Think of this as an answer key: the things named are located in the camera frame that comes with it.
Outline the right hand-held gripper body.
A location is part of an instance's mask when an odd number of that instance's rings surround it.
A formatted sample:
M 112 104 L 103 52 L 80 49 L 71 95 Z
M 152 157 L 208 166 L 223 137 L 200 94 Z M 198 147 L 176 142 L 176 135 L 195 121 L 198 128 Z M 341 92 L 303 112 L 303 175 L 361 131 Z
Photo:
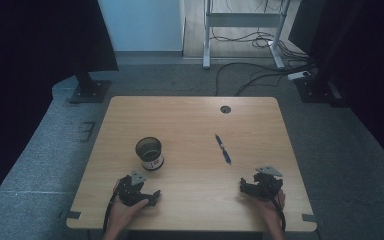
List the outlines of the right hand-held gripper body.
M 283 174 L 272 166 L 256 168 L 254 181 L 257 183 L 257 197 L 269 200 L 278 195 L 283 186 Z

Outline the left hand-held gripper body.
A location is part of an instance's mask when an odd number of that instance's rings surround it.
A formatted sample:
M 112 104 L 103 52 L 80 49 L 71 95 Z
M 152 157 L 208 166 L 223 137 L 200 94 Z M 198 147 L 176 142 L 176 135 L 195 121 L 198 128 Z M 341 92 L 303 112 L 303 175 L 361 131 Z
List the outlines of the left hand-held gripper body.
M 146 177 L 136 171 L 123 177 L 117 186 L 116 193 L 120 200 L 127 206 L 133 206 L 143 199 L 150 199 L 149 194 L 141 192 Z

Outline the person's left hand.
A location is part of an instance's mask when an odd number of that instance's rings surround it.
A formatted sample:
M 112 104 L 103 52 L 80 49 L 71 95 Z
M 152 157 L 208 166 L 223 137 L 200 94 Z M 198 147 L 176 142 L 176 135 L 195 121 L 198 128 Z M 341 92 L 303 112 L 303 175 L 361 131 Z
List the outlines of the person's left hand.
M 148 199 L 143 199 L 133 206 L 125 205 L 119 196 L 112 201 L 112 207 L 107 222 L 107 232 L 120 232 L 123 230 L 134 215 L 148 204 Z

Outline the person's right hand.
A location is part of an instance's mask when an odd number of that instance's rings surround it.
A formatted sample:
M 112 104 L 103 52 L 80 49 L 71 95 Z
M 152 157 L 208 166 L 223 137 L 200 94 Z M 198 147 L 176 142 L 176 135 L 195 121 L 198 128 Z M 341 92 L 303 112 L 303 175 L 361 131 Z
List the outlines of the person's right hand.
M 276 203 L 281 209 L 283 209 L 285 206 L 285 198 L 286 198 L 286 195 L 282 190 L 280 190 L 278 195 L 274 198 L 274 200 L 276 201 Z M 278 213 L 277 208 L 275 207 L 275 205 L 271 200 L 262 201 L 257 199 L 257 200 L 254 200 L 254 203 L 256 204 L 259 215 L 263 219 L 268 229 L 282 228 L 281 217 Z

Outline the dark cup with white label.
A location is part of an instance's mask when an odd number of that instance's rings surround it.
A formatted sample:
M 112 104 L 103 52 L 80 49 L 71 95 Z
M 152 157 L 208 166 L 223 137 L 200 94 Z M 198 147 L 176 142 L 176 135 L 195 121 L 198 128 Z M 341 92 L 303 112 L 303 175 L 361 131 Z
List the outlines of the dark cup with white label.
M 162 167 L 164 156 L 159 139 L 155 137 L 142 138 L 136 144 L 135 151 L 145 170 L 156 171 Z

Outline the blue pen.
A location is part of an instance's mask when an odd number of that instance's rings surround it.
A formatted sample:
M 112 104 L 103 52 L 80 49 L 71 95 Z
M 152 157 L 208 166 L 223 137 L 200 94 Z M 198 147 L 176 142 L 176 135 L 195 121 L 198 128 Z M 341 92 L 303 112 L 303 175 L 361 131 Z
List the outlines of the blue pen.
M 220 136 L 217 135 L 217 134 L 215 134 L 215 139 L 216 139 L 216 141 L 217 141 L 219 147 L 221 148 L 221 151 L 222 151 L 222 154 L 223 154 L 223 156 L 224 156 L 224 158 L 225 158 L 226 163 L 228 163 L 229 165 L 231 165 L 231 164 L 232 164 L 231 158 L 230 158 L 228 152 L 227 152 L 226 149 L 225 149 L 225 146 L 224 146 L 224 144 L 223 144 L 223 142 L 222 142 L 222 139 L 221 139 Z

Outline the floor outlet cover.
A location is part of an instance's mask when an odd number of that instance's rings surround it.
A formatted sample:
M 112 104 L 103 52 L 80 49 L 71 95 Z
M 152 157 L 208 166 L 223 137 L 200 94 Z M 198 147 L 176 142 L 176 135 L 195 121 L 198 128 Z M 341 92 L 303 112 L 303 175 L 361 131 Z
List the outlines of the floor outlet cover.
M 81 122 L 76 130 L 78 141 L 86 143 L 90 140 L 95 127 L 94 121 Z

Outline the black stand with square base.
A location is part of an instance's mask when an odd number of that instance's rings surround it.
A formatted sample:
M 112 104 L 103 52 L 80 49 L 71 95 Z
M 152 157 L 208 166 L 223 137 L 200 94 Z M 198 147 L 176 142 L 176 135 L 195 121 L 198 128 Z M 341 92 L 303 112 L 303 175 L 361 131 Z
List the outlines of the black stand with square base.
M 76 64 L 74 69 L 78 86 L 69 99 L 69 102 L 72 104 L 102 103 L 111 82 L 109 80 L 93 80 L 89 72 L 79 64 Z
M 315 75 L 294 80 L 302 102 L 347 107 L 345 97 L 338 88 L 339 78 L 334 73 L 334 63 L 335 53 L 330 52 L 318 63 Z

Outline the white power strip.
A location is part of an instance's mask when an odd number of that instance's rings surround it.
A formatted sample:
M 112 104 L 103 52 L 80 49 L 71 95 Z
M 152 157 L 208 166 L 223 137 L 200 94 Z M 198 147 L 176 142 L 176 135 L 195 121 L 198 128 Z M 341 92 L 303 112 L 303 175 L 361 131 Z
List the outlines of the white power strip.
M 300 71 L 300 72 L 288 74 L 287 79 L 290 81 L 293 81 L 296 79 L 306 78 L 309 76 L 311 76 L 311 73 L 309 71 Z

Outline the dark curtain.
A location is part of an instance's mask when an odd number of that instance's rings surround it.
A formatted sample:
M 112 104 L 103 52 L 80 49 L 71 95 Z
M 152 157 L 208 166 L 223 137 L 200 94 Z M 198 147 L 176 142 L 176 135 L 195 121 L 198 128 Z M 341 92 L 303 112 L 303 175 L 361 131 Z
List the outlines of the dark curtain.
M 288 39 L 384 149 L 384 0 L 300 0 Z
M 0 0 L 0 184 L 56 83 L 117 68 L 98 0 Z

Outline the white metal desk frame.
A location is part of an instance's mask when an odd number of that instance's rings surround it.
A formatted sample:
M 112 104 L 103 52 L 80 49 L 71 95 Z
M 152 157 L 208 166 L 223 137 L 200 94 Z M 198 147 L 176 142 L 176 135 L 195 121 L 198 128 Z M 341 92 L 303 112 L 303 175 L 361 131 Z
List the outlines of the white metal desk frame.
M 236 27 L 236 28 L 271 28 L 275 29 L 275 35 L 269 42 L 269 50 L 278 69 L 284 68 L 280 56 L 278 44 L 287 17 L 291 0 L 283 0 L 279 13 L 213 13 L 211 10 L 212 0 L 204 0 L 204 45 L 203 45 L 203 68 L 211 66 L 210 56 L 210 31 L 212 27 Z

